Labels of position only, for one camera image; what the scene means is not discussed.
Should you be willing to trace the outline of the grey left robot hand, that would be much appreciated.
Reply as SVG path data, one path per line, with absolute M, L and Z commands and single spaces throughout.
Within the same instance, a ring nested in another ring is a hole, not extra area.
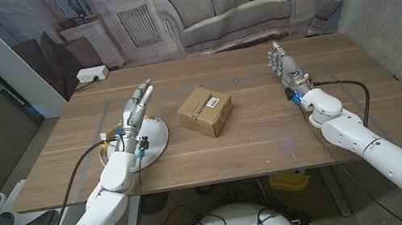
M 126 102 L 121 122 L 121 138 L 118 140 L 116 151 L 134 153 L 136 137 L 143 123 L 146 106 L 153 93 L 152 80 L 149 78 L 141 83 L 131 99 Z

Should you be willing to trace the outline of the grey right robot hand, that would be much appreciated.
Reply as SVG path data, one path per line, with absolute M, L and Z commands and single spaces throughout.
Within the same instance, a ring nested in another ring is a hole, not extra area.
M 273 50 L 267 53 L 268 67 L 282 80 L 289 98 L 293 98 L 296 95 L 302 98 L 313 88 L 310 77 L 295 62 L 294 58 L 286 53 L 281 45 L 274 41 L 272 46 Z

